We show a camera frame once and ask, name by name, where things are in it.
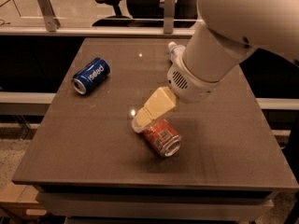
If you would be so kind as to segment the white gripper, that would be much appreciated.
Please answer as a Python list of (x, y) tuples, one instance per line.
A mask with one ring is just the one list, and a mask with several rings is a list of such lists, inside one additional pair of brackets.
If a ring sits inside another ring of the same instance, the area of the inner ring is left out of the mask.
[(132, 128), (142, 133), (157, 120), (163, 118), (177, 106), (177, 98), (184, 103), (198, 103), (210, 95), (218, 82), (205, 82), (192, 75), (185, 67), (172, 64), (167, 72), (169, 87), (158, 88), (142, 107), (130, 110)]

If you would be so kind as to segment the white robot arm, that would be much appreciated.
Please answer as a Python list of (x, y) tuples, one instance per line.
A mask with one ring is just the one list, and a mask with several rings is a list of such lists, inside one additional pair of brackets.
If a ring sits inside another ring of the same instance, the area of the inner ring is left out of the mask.
[(177, 101), (200, 102), (256, 49), (299, 60), (299, 0), (197, 0), (202, 21), (186, 46), (168, 44), (168, 85), (157, 89), (132, 120), (141, 133)]

